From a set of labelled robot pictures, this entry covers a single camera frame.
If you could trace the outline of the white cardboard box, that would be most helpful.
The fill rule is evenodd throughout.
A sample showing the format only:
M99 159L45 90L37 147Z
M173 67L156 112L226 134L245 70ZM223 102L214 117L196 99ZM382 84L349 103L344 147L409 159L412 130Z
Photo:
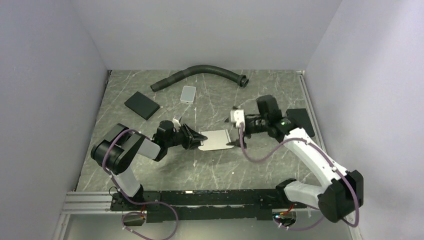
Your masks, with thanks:
M198 147L200 151L226 150L234 147L230 145L232 141L227 129L201 131L200 134L207 137L206 140L201 141Z

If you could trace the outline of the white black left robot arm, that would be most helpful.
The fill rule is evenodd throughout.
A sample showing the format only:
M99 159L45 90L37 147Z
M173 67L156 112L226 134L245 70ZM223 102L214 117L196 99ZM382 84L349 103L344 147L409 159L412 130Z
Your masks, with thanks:
M161 121L151 138L118 123L92 147L90 157L111 178L124 196L124 204L137 210L144 203L144 188L131 169L136 155L159 162L169 148L182 146L185 150L193 150L205 140L207 136L176 120Z

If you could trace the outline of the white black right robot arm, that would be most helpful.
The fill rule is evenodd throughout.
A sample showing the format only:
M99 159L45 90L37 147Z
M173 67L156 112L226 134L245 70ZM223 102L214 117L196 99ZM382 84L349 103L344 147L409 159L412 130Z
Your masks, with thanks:
M283 112L272 95L260 96L256 104L257 114L247 114L236 106L230 111L225 122L231 123L239 134L231 144L240 147L252 163L261 163L285 147L309 168L320 184L315 186L294 178L287 179L276 186L276 203L282 208L301 203L319 210L330 222L343 221L350 227L357 227L359 209L364 203L362 174L358 170L347 170L312 140L306 128L307 116L298 117L293 114L293 109ZM255 159L246 151L245 138L259 133L267 133L278 141L278 145L263 158Z

